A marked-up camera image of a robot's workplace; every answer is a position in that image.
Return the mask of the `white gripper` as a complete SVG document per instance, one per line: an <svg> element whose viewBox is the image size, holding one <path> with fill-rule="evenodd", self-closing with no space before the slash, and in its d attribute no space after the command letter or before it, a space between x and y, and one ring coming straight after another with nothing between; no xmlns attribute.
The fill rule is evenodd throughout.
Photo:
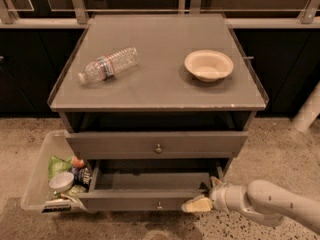
<svg viewBox="0 0 320 240"><path fill-rule="evenodd" d="M212 176L210 181L213 188L210 190L209 196L212 200L205 195L199 195L182 204L184 212L209 212L214 206L218 211L243 213L250 207L245 186L222 183L215 176Z"/></svg>

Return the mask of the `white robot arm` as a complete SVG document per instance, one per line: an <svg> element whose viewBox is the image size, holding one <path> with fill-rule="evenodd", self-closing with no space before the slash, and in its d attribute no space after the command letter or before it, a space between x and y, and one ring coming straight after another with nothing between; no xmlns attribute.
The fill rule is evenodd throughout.
<svg viewBox="0 0 320 240"><path fill-rule="evenodd" d="M320 202L286 189L294 181L319 186L319 138L302 130L298 121L257 119L240 155L234 182L212 179L208 195L183 204L185 212L234 211L265 226L288 217L320 233Z"/></svg>

